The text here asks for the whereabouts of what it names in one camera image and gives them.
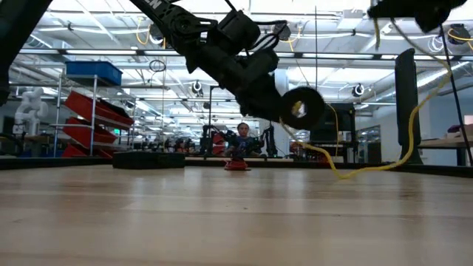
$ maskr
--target black box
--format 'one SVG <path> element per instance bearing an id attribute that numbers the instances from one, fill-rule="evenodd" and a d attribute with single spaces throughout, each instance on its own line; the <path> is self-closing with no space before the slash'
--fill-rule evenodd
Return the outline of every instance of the black box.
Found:
<path id="1" fill-rule="evenodd" d="M 113 168 L 118 169 L 184 168 L 186 156 L 151 151 L 115 152 L 112 164 Z"/>

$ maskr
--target blue storage bin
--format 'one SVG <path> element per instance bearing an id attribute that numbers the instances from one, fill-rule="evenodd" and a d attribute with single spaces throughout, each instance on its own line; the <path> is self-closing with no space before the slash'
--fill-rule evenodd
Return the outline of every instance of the blue storage bin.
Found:
<path id="1" fill-rule="evenodd" d="M 99 86 L 121 86 L 123 73 L 107 61 L 67 61 L 66 76 L 82 85 L 93 86 L 94 76 L 99 77 Z"/>

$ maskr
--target red suction cup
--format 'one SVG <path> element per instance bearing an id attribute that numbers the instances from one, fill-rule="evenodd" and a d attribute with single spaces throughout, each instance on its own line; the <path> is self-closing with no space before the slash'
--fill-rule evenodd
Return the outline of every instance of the red suction cup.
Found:
<path id="1" fill-rule="evenodd" d="M 225 165 L 227 171 L 249 171 L 248 165 L 243 159 L 232 158 Z"/>

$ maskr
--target computer monitor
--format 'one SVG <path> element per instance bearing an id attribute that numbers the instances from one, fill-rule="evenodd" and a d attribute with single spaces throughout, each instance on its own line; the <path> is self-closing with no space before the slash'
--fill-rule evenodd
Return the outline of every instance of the computer monitor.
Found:
<path id="1" fill-rule="evenodd" d="M 353 103 L 331 103 L 336 111 L 339 132 L 355 131 L 355 107 Z M 337 141 L 336 116 L 332 108 L 325 106 L 319 122 L 310 130 L 311 141 Z"/>

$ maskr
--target yellow cable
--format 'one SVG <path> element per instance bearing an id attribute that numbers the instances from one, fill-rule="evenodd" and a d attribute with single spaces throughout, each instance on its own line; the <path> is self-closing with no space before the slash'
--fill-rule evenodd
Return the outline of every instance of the yellow cable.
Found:
<path id="1" fill-rule="evenodd" d="M 339 179 L 349 179 L 351 178 L 352 176 L 356 175 L 356 174 L 359 174 L 361 172 L 365 172 L 365 171 L 386 171 L 386 170 L 390 170 L 392 168 L 396 168 L 398 166 L 401 166 L 403 165 L 405 162 L 407 162 L 407 160 L 411 157 L 412 155 L 412 152 L 414 151 L 414 120 L 415 120 L 415 116 L 416 114 L 419 112 L 419 110 L 426 104 L 426 102 L 428 102 L 430 99 L 432 99 L 434 96 L 437 95 L 438 91 L 440 89 L 443 88 L 443 86 L 449 81 L 450 77 L 452 76 L 452 70 L 450 69 L 449 65 L 445 62 L 445 61 L 442 61 L 441 59 L 438 59 L 437 57 L 435 57 L 434 55 L 432 55 L 431 53 L 427 52 L 426 50 L 424 50 L 423 48 L 419 47 L 417 44 L 413 43 L 407 36 L 406 34 L 399 28 L 399 26 L 395 23 L 394 19 L 391 19 L 391 22 L 392 22 L 392 25 L 394 26 L 394 28 L 399 32 L 399 34 L 412 46 L 414 47 L 415 49 L 421 51 L 423 54 L 425 55 L 428 55 L 430 56 L 432 59 L 436 60 L 439 64 L 442 64 L 443 67 L 445 67 L 445 69 L 447 69 L 447 75 L 445 76 L 445 78 L 440 82 L 440 84 L 438 85 L 438 87 L 436 89 L 434 89 L 431 93 L 429 93 L 429 95 L 427 95 L 427 97 L 421 101 L 421 103 L 416 106 L 412 112 L 411 112 L 411 115 L 409 117 L 409 149 L 406 153 L 406 155 L 404 155 L 404 157 L 402 159 L 400 159 L 398 162 L 395 162 L 395 163 L 391 163 L 389 164 L 388 166 L 379 166 L 379 167 L 366 167 L 366 168 L 362 168 L 362 169 L 359 169 L 359 170 L 355 170 L 355 171 L 351 171 L 350 173 L 348 174 L 341 174 L 338 169 L 335 167 L 335 164 L 333 163 L 333 160 L 332 160 L 332 157 L 330 156 L 330 154 L 328 153 L 328 151 L 322 149 L 322 148 L 317 148 L 317 147 L 314 147 L 314 146 L 311 146 L 311 145 L 308 145 L 306 143 L 301 143 L 299 141 L 297 141 L 297 139 L 295 138 L 295 136 L 289 131 L 289 129 L 287 129 L 286 125 L 284 124 L 284 121 L 280 118 L 279 119 L 279 122 L 281 123 L 282 125 L 282 128 L 298 143 L 300 144 L 301 146 L 305 147 L 306 149 L 311 149 L 311 150 L 314 150 L 314 151 L 318 151 L 318 152 L 321 152 L 322 154 L 325 155 L 325 157 L 327 158 L 328 160 L 328 163 L 330 164 L 330 167 L 333 171 L 333 173 L 339 178 Z"/>
<path id="2" fill-rule="evenodd" d="M 151 25 L 148 26 L 148 32 L 146 33 L 146 41 L 141 41 L 140 33 L 138 33 L 138 31 L 140 30 L 140 25 L 141 25 L 142 21 L 143 21 L 143 19 L 141 19 L 141 18 L 138 19 L 138 28 L 137 28 L 137 32 L 136 32 L 136 39 L 138 40 L 138 42 L 140 44 L 147 45 L 148 41 L 149 41 L 149 30 L 151 29 Z"/>
<path id="3" fill-rule="evenodd" d="M 297 32 L 297 37 L 295 37 L 294 39 L 290 41 L 281 41 L 281 42 L 292 44 L 295 40 L 300 39 L 300 38 L 301 38 L 301 28 L 299 28 L 299 31 Z"/>
<path id="4" fill-rule="evenodd" d="M 294 48 L 293 48 L 293 44 L 292 42 L 289 42 L 289 47 L 290 47 L 290 50 L 292 52 L 294 52 Z M 301 69 L 301 67 L 299 66 L 299 70 L 301 71 L 302 75 L 304 76 L 304 73 Z M 327 103 L 327 105 L 333 110 L 333 114 L 335 115 L 335 124 L 336 124 L 336 138 L 337 138 L 337 146 L 335 147 L 335 157 L 338 156 L 338 145 L 339 145 L 339 141 L 338 141 L 338 115 L 337 115 L 337 111 L 335 110 L 335 108 L 333 108 L 329 103 Z M 298 101 L 297 103 L 294 104 L 293 106 L 293 114 L 295 112 L 298 112 L 300 109 L 301 109 L 301 106 L 302 106 L 302 102 L 301 101 Z"/>
<path id="5" fill-rule="evenodd" d="M 466 43 L 468 44 L 470 49 L 473 51 L 473 45 L 470 43 L 470 41 L 473 41 L 473 38 L 461 38 L 461 37 L 453 35 L 452 31 L 453 31 L 453 29 L 450 29 L 447 34 L 455 40 L 466 41 Z"/>
<path id="6" fill-rule="evenodd" d="M 452 31 L 453 29 L 450 29 L 447 34 L 454 39 L 457 39 L 459 41 L 473 41 L 473 38 L 461 38 L 461 37 L 455 36 L 452 34 Z"/>

